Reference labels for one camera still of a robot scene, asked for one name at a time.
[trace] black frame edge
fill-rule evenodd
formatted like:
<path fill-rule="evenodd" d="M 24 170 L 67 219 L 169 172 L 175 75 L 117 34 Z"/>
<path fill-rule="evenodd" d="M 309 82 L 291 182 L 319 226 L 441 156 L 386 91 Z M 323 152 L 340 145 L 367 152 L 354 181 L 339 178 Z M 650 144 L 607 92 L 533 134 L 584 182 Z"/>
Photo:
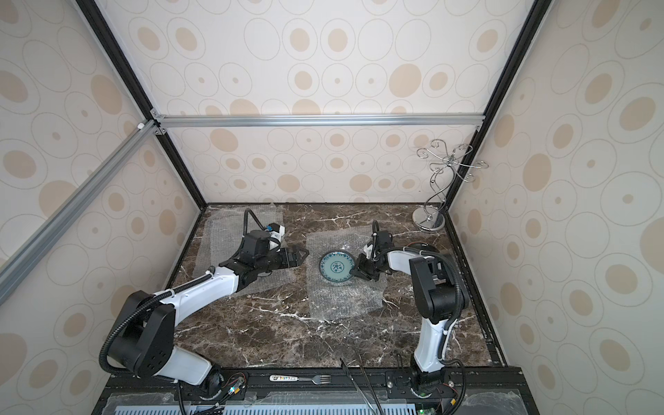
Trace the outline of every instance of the black frame edge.
<path fill-rule="evenodd" d="M 104 19 L 104 15 L 102 14 L 101 10 L 99 10 L 99 7 L 95 1 L 76 0 L 76 3 L 88 21 L 92 31 L 94 31 L 94 34 L 97 36 L 99 43 L 102 45 L 102 48 L 104 48 L 106 55 L 108 55 L 108 58 L 111 60 L 111 63 L 120 75 L 122 82 L 125 84 L 133 100 L 141 110 L 143 117 L 145 117 L 147 120 L 155 120 L 155 123 L 157 126 L 159 126 L 159 120 L 155 119 L 151 113 L 153 106 L 150 102 L 150 99 L 147 97 L 141 82 L 138 80 L 136 73 L 131 68 L 129 60 L 122 51 L 120 44 L 113 35 L 111 28 L 108 26 L 106 20 Z M 166 152 L 166 156 L 168 156 L 169 160 L 171 160 L 175 170 L 182 179 L 182 182 L 185 184 L 189 194 L 196 202 L 199 210 L 205 209 L 207 205 L 205 198 L 203 198 L 201 191 L 199 190 L 198 186 L 196 186 L 193 177 L 189 173 L 187 166 L 185 166 L 182 157 L 180 157 L 180 153 L 178 153 L 177 149 L 173 145 L 171 138 L 167 134 L 158 135 L 157 138 L 164 152 Z"/>
<path fill-rule="evenodd" d="M 189 251 L 191 242 L 194 240 L 194 236 L 196 236 L 196 231 L 199 229 L 199 226 L 201 225 L 201 220 L 203 219 L 203 215 L 205 214 L 206 211 L 207 208 L 201 210 L 199 216 L 196 218 L 196 222 L 194 222 L 194 227 L 192 227 L 191 232 L 189 233 L 189 237 L 187 238 L 185 245 L 182 247 L 182 251 L 180 251 L 180 256 L 179 258 L 177 258 L 177 262 L 175 263 L 175 267 L 171 272 L 171 276 L 169 277 L 168 282 L 166 283 L 165 290 L 173 287 L 173 283 L 175 282 L 177 273 L 179 272 L 180 267 L 182 266 L 182 262 L 185 260 L 185 255 Z"/>
<path fill-rule="evenodd" d="M 514 48 L 512 49 L 512 52 L 507 59 L 503 73 L 501 73 L 500 78 L 498 79 L 498 83 L 493 89 L 489 103 L 487 104 L 486 110 L 484 111 L 484 122 L 482 123 L 479 131 L 475 132 L 473 138 L 470 140 L 469 144 L 472 146 L 472 150 L 463 157 L 463 164 L 470 165 L 473 163 L 475 156 L 477 155 L 477 152 L 479 151 L 479 148 L 484 142 L 487 132 L 491 127 L 491 124 L 493 124 L 495 116 L 498 114 L 498 110 L 500 109 L 501 104 L 505 99 L 505 95 L 507 95 L 507 90 L 512 84 L 512 81 L 514 81 L 514 78 L 516 77 L 516 74 L 521 67 L 521 63 L 523 62 L 524 57 L 528 53 L 528 49 L 533 43 L 535 34 L 537 33 L 537 30 L 544 20 L 544 16 L 548 11 L 551 2 L 552 0 L 535 0 L 533 3 L 526 21 L 523 23 L 523 28 L 519 33 L 519 37 L 514 44 Z M 450 189 L 447 193 L 446 198 L 448 201 L 448 206 L 454 201 L 454 197 L 457 195 L 459 188 L 463 183 L 461 177 L 465 177 L 467 172 L 468 167 L 459 166 L 459 174 L 454 177 L 454 180 L 452 181 Z"/>
<path fill-rule="evenodd" d="M 376 391 L 386 390 L 386 375 L 389 372 L 399 371 L 401 368 L 396 367 L 384 367 L 384 368 L 373 368 L 367 367 L 366 372 L 369 375 L 370 382 Z M 353 373 L 357 383 L 366 390 L 367 382 L 362 377 L 358 367 L 351 367 L 351 372 Z M 296 390 L 298 392 L 310 391 L 310 392 L 319 392 L 322 390 L 348 390 L 354 391 L 355 388 L 346 379 L 345 373 L 339 367 L 303 367 L 303 368 L 278 368 L 278 367 L 266 367 L 266 368 L 223 368 L 222 374 L 225 377 L 230 376 L 233 373 L 242 372 L 247 375 L 248 378 L 248 388 L 247 392 L 256 392 L 259 395 L 259 398 L 266 396 L 270 392 L 287 392 L 289 390 Z M 282 374 L 292 374 L 297 376 L 313 376 L 319 373 L 329 373 L 340 380 L 341 384 L 328 386 L 316 386 L 312 384 L 284 384 L 284 383 L 272 383 L 268 380 L 270 374 L 282 373 Z M 521 395 L 521 399 L 526 407 L 526 410 L 529 415 L 539 415 L 537 406 L 535 405 L 535 400 L 533 394 L 528 386 L 528 383 L 523 375 L 521 368 L 519 367 L 466 367 L 467 373 L 467 388 L 468 389 L 486 389 L 486 390 L 518 390 Z M 460 384 L 461 383 L 461 372 L 459 369 L 454 368 L 451 373 L 452 380 Z M 151 392 L 172 392 L 174 397 L 177 396 L 177 389 L 173 383 L 160 380 L 158 378 L 147 378 L 140 379 L 132 376 L 111 376 L 111 378 L 106 383 L 102 395 L 95 408 L 93 409 L 93 415 L 99 415 L 102 413 L 102 410 L 106 406 L 108 398 L 115 394 L 140 394 L 140 393 L 151 393 Z M 212 404 L 216 402 L 215 399 L 212 400 L 203 400 L 194 390 L 191 388 L 186 388 L 184 390 L 183 398 L 186 401 L 192 402 L 193 404 Z M 421 405 L 422 407 L 434 408 L 438 405 L 438 401 L 435 398 L 425 398 L 418 399 L 413 396 L 405 396 L 405 401 L 408 403 L 415 403 L 416 405 Z"/>
<path fill-rule="evenodd" d="M 450 214 L 447 209 L 443 210 L 443 215 L 445 217 L 445 231 L 450 238 L 452 243 L 452 249 L 454 250 L 454 255 L 457 258 L 459 268 L 463 274 L 463 279 L 465 280 L 466 287 L 468 288 L 468 294 L 470 295 L 471 302 L 475 306 L 475 315 L 477 316 L 477 321 L 479 326 L 482 329 L 482 335 L 484 336 L 484 341 L 487 343 L 487 348 L 489 349 L 489 356 L 494 365 L 507 367 L 507 360 L 505 359 L 505 354 L 503 353 L 503 348 L 498 342 L 498 336 L 493 328 L 491 319 L 489 318 L 489 313 L 487 308 L 484 305 L 482 296 L 479 293 L 479 288 L 477 282 L 475 281 L 475 276 L 470 269 L 468 264 L 468 259 L 465 257 L 463 248 L 461 247 L 461 241 L 459 236 L 454 229 L 454 224 L 450 218 Z"/>

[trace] cable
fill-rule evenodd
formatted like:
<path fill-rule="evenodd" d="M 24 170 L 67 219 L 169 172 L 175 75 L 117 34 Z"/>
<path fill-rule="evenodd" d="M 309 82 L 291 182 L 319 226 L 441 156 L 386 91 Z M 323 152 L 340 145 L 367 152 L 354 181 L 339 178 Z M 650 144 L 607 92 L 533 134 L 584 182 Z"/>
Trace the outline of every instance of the cable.
<path fill-rule="evenodd" d="M 450 359 L 448 361 L 441 360 L 440 362 L 445 366 L 457 365 L 461 369 L 461 393 L 458 394 L 458 399 L 452 406 L 452 409 L 444 414 L 444 415 L 452 415 L 454 412 L 456 412 L 459 409 L 461 403 L 463 402 L 463 398 L 465 398 L 465 384 L 466 384 L 465 366 L 463 365 L 463 362 L 461 362 L 459 359 Z"/>
<path fill-rule="evenodd" d="M 240 380 L 240 377 L 238 377 L 237 379 L 235 379 L 232 382 L 230 380 L 233 379 L 233 377 L 235 377 L 238 374 L 242 377 L 242 379 L 244 381 L 244 384 L 246 384 L 246 379 L 247 379 L 246 376 L 244 375 L 244 373 L 238 372 L 238 373 L 232 374 L 228 378 L 228 380 L 226 381 L 226 384 L 224 386 L 222 386 L 221 390 L 224 390 L 226 387 L 233 386 L 234 384 L 236 384 Z M 226 401 L 231 396 L 233 396 L 234 394 L 235 393 L 232 393 L 232 394 L 229 394 L 228 392 L 224 393 L 224 396 L 219 401 L 217 401 L 217 403 L 212 408 L 208 408 L 204 411 L 196 412 L 196 415 L 217 415 L 217 414 L 221 414 L 224 410 L 224 408 L 221 405 L 226 403 Z M 177 403 L 180 407 L 180 412 L 182 412 L 183 415 L 188 415 L 186 410 L 185 410 L 185 402 L 182 398 L 182 381 L 181 380 L 178 380 L 178 382 L 177 382 Z"/>
<path fill-rule="evenodd" d="M 440 254 L 438 252 L 419 250 L 411 248 L 409 246 L 404 246 L 402 248 L 386 249 L 378 253 L 374 261 L 377 260 L 379 256 L 387 255 L 389 252 L 394 252 L 394 251 L 413 252 L 419 255 L 433 256 L 443 264 L 446 274 L 450 277 L 452 283 L 454 284 L 454 311 L 452 311 L 452 316 L 448 319 L 448 322 L 445 323 L 444 327 L 445 330 L 449 330 L 452 321 L 461 317 L 461 311 L 463 310 L 463 292 L 461 291 L 461 284 L 463 283 L 463 281 L 461 280 L 461 272 L 459 271 L 458 266 L 454 264 L 454 262 L 451 259 L 447 258 L 443 254 Z"/>
<path fill-rule="evenodd" d="M 174 294 L 180 293 L 182 291 L 188 290 L 189 288 L 195 287 L 199 285 L 202 282 L 205 282 L 212 278 L 212 273 L 206 272 L 205 275 L 202 277 L 199 277 L 195 280 L 191 280 L 179 287 L 173 288 L 173 292 L 171 291 L 166 291 L 164 293 L 161 293 L 159 295 L 156 295 L 155 297 L 150 298 L 147 300 L 145 303 L 140 305 L 136 310 L 134 310 L 133 313 L 129 315 L 126 319 L 124 319 L 118 326 L 113 329 L 108 334 L 108 337 L 106 337 L 106 341 L 104 341 L 104 344 L 102 345 L 102 348 L 99 352 L 99 366 L 104 370 L 105 372 L 108 372 L 110 374 L 133 374 L 133 372 L 129 369 L 126 368 L 121 368 L 121 367 L 115 367 L 112 366 L 108 362 L 108 351 L 111 349 L 111 345 L 113 342 L 116 340 L 116 338 L 120 335 L 120 333 L 131 323 L 136 317 L 141 315 L 144 311 L 152 308 L 154 305 L 158 304 L 162 299 L 171 297 Z"/>
<path fill-rule="evenodd" d="M 237 251 L 231 255 L 231 258 L 234 258 L 235 255 L 239 254 L 240 251 L 242 250 L 242 247 L 244 246 L 244 235 L 247 234 L 247 230 L 249 229 L 249 215 L 251 214 L 251 217 L 254 219 L 254 222 L 258 225 L 260 230 L 265 230 L 265 226 L 258 220 L 258 217 L 256 217 L 256 214 L 254 213 L 253 210 L 246 208 L 244 209 L 244 218 L 242 220 L 242 240 L 240 241 L 240 246 L 238 247 Z"/>
<path fill-rule="evenodd" d="M 248 220 L 249 220 L 249 215 L 250 214 L 251 214 L 251 217 L 254 218 L 254 221 L 256 222 L 256 224 L 258 225 L 260 230 L 265 230 L 265 226 L 263 226 L 263 224 L 260 222 L 260 220 L 258 220 L 258 218 L 256 217 L 256 214 L 254 213 L 254 211 L 247 208 L 247 209 L 244 209 L 244 222 L 242 224 L 242 236 L 247 234 Z"/>
<path fill-rule="evenodd" d="M 185 410 L 185 401 L 182 399 L 182 381 L 177 381 L 177 404 L 180 406 L 180 412 L 182 415 L 188 415 Z"/>
<path fill-rule="evenodd" d="M 450 335 L 452 335 L 452 329 L 454 328 L 454 325 L 458 322 L 459 320 L 454 320 L 452 321 L 452 324 L 450 325 L 450 328 L 447 330 L 447 335 L 445 336 L 445 340 L 440 339 L 440 343 L 438 343 L 438 354 L 437 358 L 439 361 L 445 359 L 445 356 L 443 356 L 443 351 L 447 349 L 448 346 L 448 341 L 450 340 Z"/>
<path fill-rule="evenodd" d="M 376 219 L 371 222 L 371 234 L 372 234 L 372 242 L 371 242 L 371 257 L 369 259 L 375 260 L 374 256 L 376 254 L 376 250 L 378 249 L 376 247 L 376 242 L 378 241 L 378 231 L 380 230 L 380 225 L 378 225 L 378 221 Z"/>

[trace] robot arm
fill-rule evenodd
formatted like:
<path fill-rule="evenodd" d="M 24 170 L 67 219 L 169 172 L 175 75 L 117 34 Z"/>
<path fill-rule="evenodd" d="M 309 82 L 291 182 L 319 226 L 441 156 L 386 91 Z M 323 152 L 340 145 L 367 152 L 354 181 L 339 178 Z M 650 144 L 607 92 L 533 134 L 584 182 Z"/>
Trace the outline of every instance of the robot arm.
<path fill-rule="evenodd" d="M 127 298 L 100 352 L 100 366 L 105 371 L 183 380 L 198 386 L 203 396 L 218 392 L 223 381 L 219 367 L 174 346 L 175 327 L 204 306 L 243 290 L 259 276 L 299 266 L 309 255 L 298 246 L 281 247 L 284 227 L 274 223 L 262 226 L 250 210 L 245 212 L 245 230 L 248 213 L 261 229 L 245 231 L 230 259 L 182 286 L 154 294 L 137 291 Z M 109 365 L 108 357 L 126 369 Z"/>
<path fill-rule="evenodd" d="M 413 391 L 424 395 L 440 384 L 450 333 L 461 311 L 470 304 L 468 292 L 451 256 L 421 242 L 395 248 L 392 235 L 380 230 L 374 221 L 372 240 L 359 254 L 351 273 L 376 281 L 381 272 L 391 274 L 392 271 L 410 275 L 415 304 L 422 316 L 411 379 Z"/>

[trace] vent grille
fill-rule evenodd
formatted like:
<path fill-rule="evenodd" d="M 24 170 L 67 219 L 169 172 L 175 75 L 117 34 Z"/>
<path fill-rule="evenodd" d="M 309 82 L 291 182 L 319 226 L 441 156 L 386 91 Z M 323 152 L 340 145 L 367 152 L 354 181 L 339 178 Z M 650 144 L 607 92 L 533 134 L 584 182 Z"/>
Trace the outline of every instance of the vent grille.
<path fill-rule="evenodd" d="M 382 404 L 385 415 L 416 415 L 414 404 Z M 210 408 L 197 405 L 189 408 L 193 415 Z M 118 406 L 115 415 L 180 415 L 177 405 Z M 373 415 L 365 404 L 328 405 L 228 405 L 224 415 Z"/>

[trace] chrome base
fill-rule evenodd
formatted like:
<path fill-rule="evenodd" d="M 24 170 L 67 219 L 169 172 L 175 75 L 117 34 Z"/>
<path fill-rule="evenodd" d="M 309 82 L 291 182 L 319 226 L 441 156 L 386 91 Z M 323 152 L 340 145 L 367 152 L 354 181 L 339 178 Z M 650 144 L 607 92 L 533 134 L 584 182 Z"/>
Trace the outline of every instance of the chrome base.
<path fill-rule="evenodd" d="M 413 212 L 413 222 L 423 232 L 439 232 L 445 227 L 445 217 L 438 212 L 438 207 L 429 205 L 424 210 L 423 206 L 418 207 Z"/>

